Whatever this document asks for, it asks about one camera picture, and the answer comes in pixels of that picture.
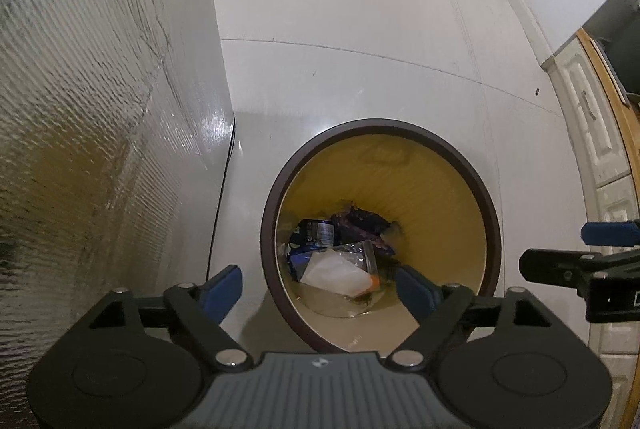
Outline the blue purple plastic bag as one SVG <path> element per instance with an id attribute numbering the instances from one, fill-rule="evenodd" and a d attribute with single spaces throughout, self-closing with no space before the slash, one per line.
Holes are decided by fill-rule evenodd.
<path id="1" fill-rule="evenodd" d="M 335 227 L 336 243 L 356 244 L 360 241 L 370 241 L 378 257 L 396 256 L 393 246 L 383 238 L 384 234 L 390 233 L 394 224 L 381 215 L 352 206 L 347 211 L 332 215 L 331 222 Z"/>

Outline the brown round trash bin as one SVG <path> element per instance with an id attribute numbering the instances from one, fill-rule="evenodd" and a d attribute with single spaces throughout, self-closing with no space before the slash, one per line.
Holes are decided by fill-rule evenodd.
<path id="1" fill-rule="evenodd" d="M 260 254 L 270 295 L 320 352 L 387 354 L 416 329 L 401 267 L 481 296 L 497 289 L 497 211 L 460 152 L 420 126 L 349 121 L 294 152 L 268 195 Z"/>

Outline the white orange plastic bag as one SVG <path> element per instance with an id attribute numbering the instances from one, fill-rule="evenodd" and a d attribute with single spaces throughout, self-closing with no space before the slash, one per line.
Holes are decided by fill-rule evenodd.
<path id="1" fill-rule="evenodd" d="M 370 241 L 322 248 L 295 258 L 297 282 L 326 293 L 357 299 L 382 288 Z"/>

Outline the crushed blue drink can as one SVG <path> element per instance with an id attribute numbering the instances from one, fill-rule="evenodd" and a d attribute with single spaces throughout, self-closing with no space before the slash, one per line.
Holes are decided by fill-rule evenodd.
<path id="1" fill-rule="evenodd" d="M 295 282 L 302 278 L 312 254 L 331 248 L 334 238 L 335 227 L 331 221 L 303 219 L 296 225 L 288 240 L 286 254 L 288 271 Z"/>

